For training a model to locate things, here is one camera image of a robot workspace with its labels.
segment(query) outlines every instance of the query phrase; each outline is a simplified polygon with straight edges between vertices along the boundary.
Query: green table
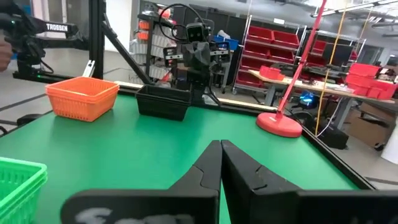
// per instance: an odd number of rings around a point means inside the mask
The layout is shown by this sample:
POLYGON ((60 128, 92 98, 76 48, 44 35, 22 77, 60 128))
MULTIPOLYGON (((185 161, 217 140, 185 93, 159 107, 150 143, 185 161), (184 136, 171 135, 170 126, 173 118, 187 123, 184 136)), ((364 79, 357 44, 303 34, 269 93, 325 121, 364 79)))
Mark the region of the green table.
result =
MULTIPOLYGON (((63 202, 92 188, 167 189, 214 139, 228 139, 303 189, 357 189, 305 137, 287 139, 253 116, 191 107, 183 122, 140 116, 134 97, 119 95, 94 123, 45 115, 0 139, 0 156, 48 166, 37 223, 60 223, 63 202)), ((220 223, 229 223, 221 194, 220 223)))

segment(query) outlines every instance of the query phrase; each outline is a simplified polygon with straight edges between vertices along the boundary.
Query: storage shelf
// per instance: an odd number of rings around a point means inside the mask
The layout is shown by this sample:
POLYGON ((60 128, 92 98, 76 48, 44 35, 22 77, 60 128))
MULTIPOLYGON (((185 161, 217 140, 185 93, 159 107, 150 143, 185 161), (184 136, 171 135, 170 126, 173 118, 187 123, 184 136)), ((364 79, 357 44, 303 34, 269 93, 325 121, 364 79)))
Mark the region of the storage shelf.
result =
POLYGON ((257 45, 272 47, 274 49, 289 50, 289 51, 293 51, 293 52, 297 51, 297 49, 295 49, 295 48, 285 47, 285 46, 281 46, 281 45, 277 45, 277 44, 269 44, 269 43, 264 43, 264 42, 260 42, 260 41, 250 40, 250 39, 247 39, 246 42, 250 43, 250 44, 257 44, 257 45))
POLYGON ((293 65, 293 63, 286 63, 286 62, 281 62, 281 61, 272 60, 272 59, 259 58, 259 57, 254 57, 254 56, 250 56, 250 55, 242 55, 242 57, 251 58, 251 59, 255 59, 255 60, 260 60, 260 61, 263 61, 263 62, 284 63, 286 65, 293 65))

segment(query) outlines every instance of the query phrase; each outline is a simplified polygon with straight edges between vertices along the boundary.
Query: floor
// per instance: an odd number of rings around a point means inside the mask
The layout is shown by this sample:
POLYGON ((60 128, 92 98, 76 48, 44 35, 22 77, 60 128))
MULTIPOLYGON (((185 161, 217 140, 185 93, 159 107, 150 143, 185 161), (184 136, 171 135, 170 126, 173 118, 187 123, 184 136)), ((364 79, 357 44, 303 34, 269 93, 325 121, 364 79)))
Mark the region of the floor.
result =
MULTIPOLYGON (((114 52, 106 52, 104 57, 105 79, 128 82, 132 72, 123 58, 114 52)), ((71 77, 80 76, 88 61, 88 52, 73 49, 52 49, 47 51, 44 61, 57 74, 71 77)), ((0 90, 2 93, 0 94, 0 125, 7 130, 15 128, 13 124, 16 119, 27 113, 42 114, 51 110, 51 105, 44 95, 45 84, 13 79, 12 73, 16 68, 16 63, 13 61, 9 69, 0 74, 0 90)), ((222 95, 218 89, 215 89, 215 93, 218 96, 222 95)), ((227 91, 222 97, 257 103, 251 94, 245 92, 232 95, 231 91, 227 91)), ((398 165, 380 158, 380 152, 376 152, 353 137, 350 137, 348 141, 348 148, 348 150, 334 149, 333 151, 354 170, 367 177, 377 188, 398 189, 398 165)))

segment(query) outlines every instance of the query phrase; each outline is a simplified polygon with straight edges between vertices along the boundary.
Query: black frame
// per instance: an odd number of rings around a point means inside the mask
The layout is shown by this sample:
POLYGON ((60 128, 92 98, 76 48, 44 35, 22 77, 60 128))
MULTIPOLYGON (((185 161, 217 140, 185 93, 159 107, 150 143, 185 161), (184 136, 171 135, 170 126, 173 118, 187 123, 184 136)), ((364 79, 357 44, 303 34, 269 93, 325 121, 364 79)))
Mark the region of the black frame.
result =
MULTIPOLYGON (((104 18, 103 15, 106 11, 105 0, 89 0, 89 20, 90 20, 90 60, 96 62, 95 70, 93 72, 94 78, 103 79, 103 64, 104 64, 104 32, 101 28, 104 18)), ((54 83, 61 80, 66 80, 73 77, 48 75, 44 77, 27 77, 21 75, 21 79, 54 83)), ((135 96, 138 88, 132 88, 129 86, 120 86, 119 94, 135 96)), ((210 110, 220 110, 230 113, 239 113, 249 116, 257 116, 264 112, 264 110, 250 108, 247 106, 241 106, 231 103, 222 103, 221 106, 206 105, 204 103, 195 103, 192 106, 199 108, 205 108, 210 110)), ((322 154, 325 156, 337 169, 339 169, 345 176, 349 178, 356 186, 360 189, 376 190, 376 188, 368 182, 364 177, 359 175, 353 170, 348 164, 341 160, 329 147, 316 138, 307 128, 303 127, 303 136, 314 145, 322 154)))

